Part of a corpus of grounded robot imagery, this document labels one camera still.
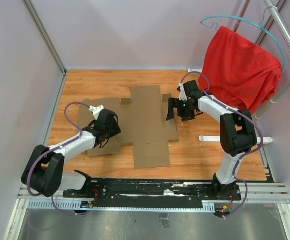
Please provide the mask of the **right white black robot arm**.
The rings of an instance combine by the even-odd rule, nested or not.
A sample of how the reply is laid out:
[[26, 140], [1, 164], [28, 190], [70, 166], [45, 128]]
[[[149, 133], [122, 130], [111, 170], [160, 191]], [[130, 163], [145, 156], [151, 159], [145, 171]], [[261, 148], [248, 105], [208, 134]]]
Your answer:
[[183, 122], [208, 114], [220, 124], [220, 144], [224, 151], [219, 170], [214, 174], [210, 191], [217, 200], [235, 193], [237, 172], [246, 154], [257, 144], [255, 123], [248, 110], [230, 107], [206, 91], [195, 80], [180, 83], [178, 98], [168, 99], [166, 120], [172, 120], [174, 109]]

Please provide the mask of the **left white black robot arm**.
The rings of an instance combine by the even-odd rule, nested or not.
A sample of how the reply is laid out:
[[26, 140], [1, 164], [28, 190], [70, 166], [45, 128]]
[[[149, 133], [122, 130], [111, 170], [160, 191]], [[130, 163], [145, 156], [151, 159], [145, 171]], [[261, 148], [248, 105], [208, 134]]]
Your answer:
[[103, 148], [110, 138], [122, 132], [118, 115], [113, 111], [100, 109], [93, 115], [95, 120], [68, 140], [34, 148], [21, 177], [31, 196], [53, 196], [62, 185], [65, 163], [96, 147]]

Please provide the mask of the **brown cardboard box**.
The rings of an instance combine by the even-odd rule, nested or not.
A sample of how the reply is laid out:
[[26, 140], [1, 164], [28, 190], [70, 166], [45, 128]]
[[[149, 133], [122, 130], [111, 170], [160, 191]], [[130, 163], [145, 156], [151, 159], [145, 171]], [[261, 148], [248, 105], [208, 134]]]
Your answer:
[[84, 99], [83, 103], [115, 112], [121, 133], [104, 148], [87, 151], [89, 157], [118, 155], [123, 146], [133, 147], [134, 167], [170, 166], [169, 143], [179, 141], [176, 121], [167, 120], [170, 94], [158, 85], [133, 87], [130, 98]]

